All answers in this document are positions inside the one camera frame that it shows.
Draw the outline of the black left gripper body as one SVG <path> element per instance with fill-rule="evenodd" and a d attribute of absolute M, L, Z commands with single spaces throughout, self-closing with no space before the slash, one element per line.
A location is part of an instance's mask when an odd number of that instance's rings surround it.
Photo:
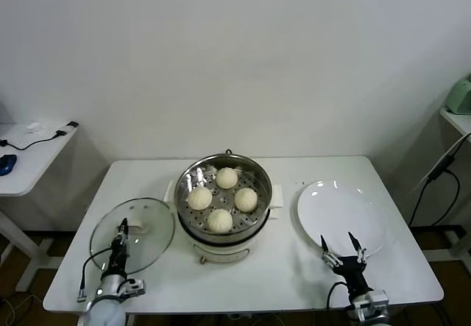
<path fill-rule="evenodd" d="M 110 255 L 110 273 L 126 277 L 127 258 L 127 246 L 123 244 L 114 245 Z"/>

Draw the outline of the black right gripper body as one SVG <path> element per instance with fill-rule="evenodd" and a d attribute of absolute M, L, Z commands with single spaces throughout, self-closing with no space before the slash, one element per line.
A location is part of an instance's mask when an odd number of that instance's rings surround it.
<path fill-rule="evenodd" d="M 366 263 L 356 256 L 340 257 L 340 262 L 333 267 L 333 272 L 344 278 L 349 293 L 367 293 L 370 291 L 363 272 Z"/>

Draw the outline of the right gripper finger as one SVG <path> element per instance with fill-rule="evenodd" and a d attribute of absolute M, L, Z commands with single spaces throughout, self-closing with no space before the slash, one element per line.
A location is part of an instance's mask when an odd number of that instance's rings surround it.
<path fill-rule="evenodd" d="M 325 241 L 323 235 L 320 235 L 321 239 L 321 247 L 322 247 L 322 260 L 329 266 L 329 267 L 339 267 L 341 265 L 341 261 L 333 254 L 328 246 L 327 242 Z"/>
<path fill-rule="evenodd" d="M 350 241 L 353 245 L 356 255 L 347 256 L 348 263 L 366 263 L 365 253 L 366 250 L 361 246 L 359 240 L 351 233 L 348 232 Z"/>

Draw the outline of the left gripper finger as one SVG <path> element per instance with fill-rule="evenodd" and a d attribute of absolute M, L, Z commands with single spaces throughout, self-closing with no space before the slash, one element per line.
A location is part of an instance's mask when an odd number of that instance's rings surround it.
<path fill-rule="evenodd" d="M 120 245 L 126 246 L 129 237 L 129 225 L 127 218 L 124 218 L 118 226 L 118 236 L 120 238 Z"/>

